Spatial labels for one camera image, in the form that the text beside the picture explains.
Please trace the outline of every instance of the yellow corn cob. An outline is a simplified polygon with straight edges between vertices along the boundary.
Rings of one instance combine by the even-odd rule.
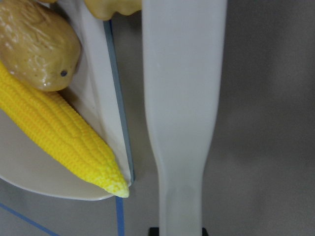
[[[129,196],[112,150],[83,118],[58,92],[22,83],[1,62],[0,109],[73,174],[116,196]]]

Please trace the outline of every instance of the plate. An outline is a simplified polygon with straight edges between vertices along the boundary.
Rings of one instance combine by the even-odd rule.
[[[73,81],[61,94],[111,147],[130,186],[133,167],[110,24],[95,19],[82,0],[59,0],[52,8],[69,19],[83,50]],[[2,110],[0,178],[31,192],[65,199],[94,201],[113,196],[55,161]]]

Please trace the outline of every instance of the white tray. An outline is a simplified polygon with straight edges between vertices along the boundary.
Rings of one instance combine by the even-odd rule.
[[[132,161],[110,30],[104,30],[103,22],[90,14],[83,0],[59,0],[58,6],[67,14],[83,48],[73,82],[61,94],[112,148],[130,186]],[[25,190],[66,199],[112,196],[77,178],[47,155],[2,110],[0,178]]]

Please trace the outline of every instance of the gray surface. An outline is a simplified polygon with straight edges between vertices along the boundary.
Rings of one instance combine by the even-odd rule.
[[[230,1],[220,107],[204,175],[212,236],[315,232],[315,1]],[[158,225],[158,180],[144,117],[141,15],[113,27],[136,181],[127,236]],[[63,236],[115,236],[115,200],[82,202],[0,181],[0,202]],[[0,236],[46,235],[0,208]]]

